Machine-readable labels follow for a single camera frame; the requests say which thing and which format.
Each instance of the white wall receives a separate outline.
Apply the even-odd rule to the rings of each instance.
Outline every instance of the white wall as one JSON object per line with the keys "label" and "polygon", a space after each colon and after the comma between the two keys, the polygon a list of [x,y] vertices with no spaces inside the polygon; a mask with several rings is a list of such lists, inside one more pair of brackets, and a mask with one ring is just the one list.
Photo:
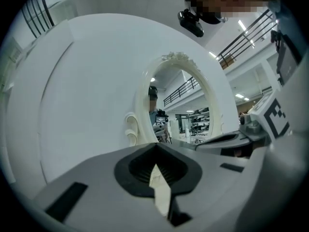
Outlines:
{"label": "white wall", "polygon": [[169,120],[175,120],[176,119],[176,114],[175,113],[166,113],[169,116]]}
{"label": "white wall", "polygon": [[158,100],[156,101],[157,109],[164,110],[164,102],[163,102],[164,99],[165,99],[165,92],[158,90]]}
{"label": "white wall", "polygon": [[21,11],[16,15],[13,23],[11,24],[7,37],[14,37],[17,43],[23,49],[35,40],[35,37],[26,24]]}
{"label": "white wall", "polygon": [[192,77],[192,75],[190,75],[189,73],[185,71],[182,71],[182,73],[183,73],[184,81],[187,81]]}

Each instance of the metal railing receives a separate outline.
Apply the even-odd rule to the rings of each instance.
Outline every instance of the metal railing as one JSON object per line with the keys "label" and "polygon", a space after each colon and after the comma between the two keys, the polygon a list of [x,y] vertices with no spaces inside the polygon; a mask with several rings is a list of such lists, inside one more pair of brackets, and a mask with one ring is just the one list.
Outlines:
{"label": "metal railing", "polygon": [[255,47],[258,40],[265,36],[277,23],[273,22],[272,13],[267,9],[243,33],[218,54],[217,60],[221,66],[227,67],[236,61],[236,58],[249,47]]}
{"label": "metal railing", "polygon": [[197,80],[194,77],[191,77],[190,79],[188,79],[188,81],[186,81],[178,89],[171,93],[167,98],[164,99],[164,106],[172,103],[175,99],[180,98],[183,94],[185,94],[191,89],[194,89],[194,87],[197,85]]}
{"label": "metal railing", "polygon": [[[269,31],[271,31],[277,23],[272,20],[272,13],[266,10],[261,14],[246,31],[241,33],[231,44],[229,44],[222,52],[218,54],[217,60],[220,62],[222,68],[230,66],[236,61],[236,58],[246,51],[249,47],[255,47],[258,40],[261,40]],[[180,98],[181,95],[194,89],[198,85],[197,80],[191,77],[187,82],[182,84],[172,94],[164,99],[164,106],[172,103],[175,99]]]}
{"label": "metal railing", "polygon": [[32,34],[35,38],[39,37],[43,32],[49,30],[49,28],[53,27],[55,24],[52,20],[52,17],[49,13],[48,7],[46,5],[45,0],[40,0],[40,2],[43,5],[43,10],[40,6],[39,0],[35,0],[36,3],[33,2],[33,0],[28,0],[24,7],[21,9],[21,12],[24,16],[24,19],[30,28]]}

